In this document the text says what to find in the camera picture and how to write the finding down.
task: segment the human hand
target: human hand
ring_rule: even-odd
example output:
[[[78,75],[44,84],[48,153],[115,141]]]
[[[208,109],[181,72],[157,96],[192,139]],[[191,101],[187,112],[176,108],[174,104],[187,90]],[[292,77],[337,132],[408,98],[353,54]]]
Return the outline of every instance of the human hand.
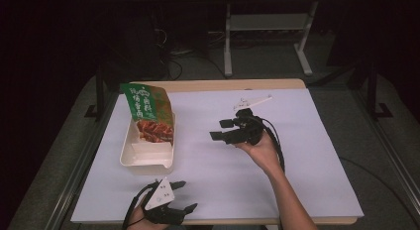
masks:
[[[244,150],[266,174],[282,172],[272,139],[266,131],[262,132],[261,140],[255,145],[239,143],[234,146]]]
[[[145,218],[145,213],[141,206],[144,200],[143,198],[140,204],[134,208],[127,230],[163,230],[167,228],[168,224],[155,224]]]

